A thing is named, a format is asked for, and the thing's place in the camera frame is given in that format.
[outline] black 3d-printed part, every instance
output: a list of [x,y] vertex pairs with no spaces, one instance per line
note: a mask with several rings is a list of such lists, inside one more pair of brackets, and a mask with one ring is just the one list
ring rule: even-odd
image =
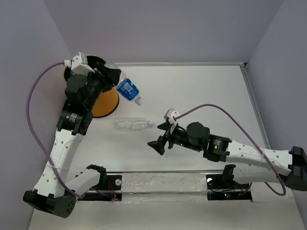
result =
[[252,200],[251,192],[239,196],[241,192],[211,192],[207,193],[207,200]]
[[203,152],[203,157],[213,162],[226,162],[229,152],[226,151],[228,144],[232,142],[229,138],[216,135],[210,135],[210,141],[207,151]]
[[307,191],[307,156],[300,147],[293,147],[289,154],[292,155],[292,164],[288,166],[291,172],[288,176],[282,176],[284,185],[288,188]]
[[187,126],[187,136],[192,145],[207,146],[210,139],[210,129],[199,122],[193,122]]
[[73,195],[53,198],[52,196],[39,195],[36,191],[26,191],[23,200],[37,210],[62,218],[67,218],[76,204],[76,197]]
[[156,150],[161,156],[164,155],[165,149],[164,146],[167,143],[167,139],[164,136],[159,136],[158,140],[148,142],[147,145]]

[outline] white connector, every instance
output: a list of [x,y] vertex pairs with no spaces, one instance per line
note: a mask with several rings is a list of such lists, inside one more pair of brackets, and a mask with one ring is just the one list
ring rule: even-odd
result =
[[180,113],[178,113],[175,109],[170,108],[166,114],[164,115],[164,119],[167,120],[172,126],[171,126],[171,134],[173,133],[176,125],[178,124],[178,121],[175,120],[175,117],[179,116]]
[[87,58],[84,53],[79,52],[72,60],[64,60],[64,66],[69,67],[76,74],[87,75],[94,70],[88,65]]

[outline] bottle cap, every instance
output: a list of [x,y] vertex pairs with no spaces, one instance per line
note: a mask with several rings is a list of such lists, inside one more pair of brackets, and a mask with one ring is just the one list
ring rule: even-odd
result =
[[141,97],[138,97],[137,99],[135,99],[134,101],[138,106],[141,106],[143,104],[143,99]]
[[153,126],[154,126],[154,122],[151,121],[151,120],[149,120],[149,121],[148,121],[148,126],[149,126],[149,127],[153,127]]

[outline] cable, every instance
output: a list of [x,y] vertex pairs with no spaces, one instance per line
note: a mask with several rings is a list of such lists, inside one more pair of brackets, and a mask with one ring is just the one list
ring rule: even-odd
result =
[[98,189],[95,189],[95,188],[91,188],[91,189],[92,189],[93,191],[97,192],[97,193],[100,194],[100,195],[109,197],[108,194],[102,193],[102,192],[100,192]]
[[212,190],[212,189],[209,189],[211,192],[214,192],[214,193],[224,193],[224,192],[231,192],[231,191],[233,191],[235,188],[233,188],[233,189],[228,189],[228,190],[223,190],[223,191],[214,191],[214,190]]
[[[241,129],[241,131],[245,134],[245,136],[253,143],[253,145],[256,147],[256,149],[263,155],[263,157],[264,157],[264,159],[267,161],[267,163],[270,165],[270,167],[272,168],[272,170],[274,171],[274,173],[275,173],[275,175],[276,175],[276,177],[277,177],[277,179],[278,179],[278,181],[279,181],[279,183],[280,183],[280,185],[282,186],[282,189],[283,189],[283,193],[278,193],[278,192],[276,192],[267,182],[265,182],[265,184],[275,193],[275,194],[277,194],[277,195],[279,195],[279,196],[284,196],[284,195],[286,195],[286,188],[285,188],[285,186],[284,186],[284,183],[283,183],[283,180],[281,179],[281,177],[280,177],[280,175],[278,174],[278,172],[277,172],[277,170],[276,170],[276,168],[274,167],[274,165],[272,164],[272,162],[270,161],[270,159],[262,152],[262,149],[257,145],[257,143],[251,138],[251,136],[247,133],[247,131],[245,131],[245,129],[225,110],[225,109],[223,109],[223,108],[221,108],[221,107],[219,107],[218,105],[214,105],[214,104],[202,104],[202,105],[199,105],[199,106],[197,106],[197,107],[195,107],[195,108],[193,108],[193,109],[191,109],[191,110],[189,110],[189,111],[187,111],[186,113],[184,113],[184,114],[182,114],[182,115],[180,115],[180,116],[178,116],[178,117],[174,117],[174,120],[178,120],[178,119],[180,119],[180,118],[182,118],[182,117],[184,117],[184,116],[186,116],[186,115],[188,115],[188,114],[190,114],[190,113],[192,113],[193,111],[195,111],[195,110],[197,110],[197,109],[199,109],[199,108],[202,108],[202,107],[206,107],[206,106],[210,106],[210,107],[214,107],[214,108],[217,108],[217,109],[219,109],[219,110],[221,110],[221,111],[223,111],[238,127],[239,127],[239,129]],[[250,189],[250,187],[251,187],[251,185],[252,185],[252,183],[250,183],[249,184],[249,187],[248,187],[248,189],[244,192],[244,193],[242,193],[241,195],[239,195],[238,197],[241,197],[241,196],[243,196],[245,193],[247,193],[248,192],[248,190]]]
[[47,69],[45,69],[39,76],[38,78],[35,80],[34,84],[32,85],[31,89],[30,89],[30,92],[29,92],[29,95],[28,95],[28,98],[27,98],[27,102],[26,102],[26,118],[27,118],[27,122],[28,122],[28,126],[29,126],[29,129],[33,135],[33,137],[35,138],[35,140],[37,141],[38,145],[40,146],[40,148],[42,149],[42,151],[44,152],[45,156],[47,157],[47,160],[49,162],[49,164],[52,166],[52,170],[57,178],[57,180],[59,181],[59,183],[63,186],[63,188],[68,191],[70,194],[82,199],[86,192],[83,193],[82,195],[79,195],[79,194],[76,194],[75,191],[69,189],[65,183],[63,182],[63,180],[61,179],[59,173],[58,173],[58,170],[56,169],[56,166],[55,164],[53,163],[51,157],[50,157],[50,153],[48,153],[48,151],[46,150],[45,146],[43,145],[43,143],[40,141],[40,139],[38,138],[36,132],[34,131],[33,129],[33,126],[32,126],[32,123],[31,123],[31,119],[30,119],[30,102],[31,102],[31,97],[32,97],[32,94],[33,94],[33,91],[37,85],[37,83],[39,82],[39,80],[42,78],[42,76],[47,73],[50,69],[52,69],[53,67],[55,66],[59,66],[59,65],[64,65],[64,61],[62,62],[58,62],[58,63],[55,63],[51,66],[49,66]]
[[177,127],[178,127],[178,129],[181,129],[182,131],[184,131],[186,133],[186,130],[183,127],[181,127],[181,126],[177,126]]
[[116,200],[118,200],[118,198],[116,196],[116,193],[114,192],[113,185],[112,185],[112,183],[110,181],[108,183],[108,187],[109,187],[109,190],[111,191],[111,198],[115,198]]
[[239,193],[239,195],[241,195],[243,193],[243,186],[240,184],[241,187],[241,192]]

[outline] blue water bottle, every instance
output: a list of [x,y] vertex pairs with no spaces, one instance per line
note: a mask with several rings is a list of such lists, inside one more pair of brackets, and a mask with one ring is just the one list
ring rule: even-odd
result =
[[138,106],[143,104],[139,89],[123,72],[121,72],[116,90],[128,101],[134,101]]

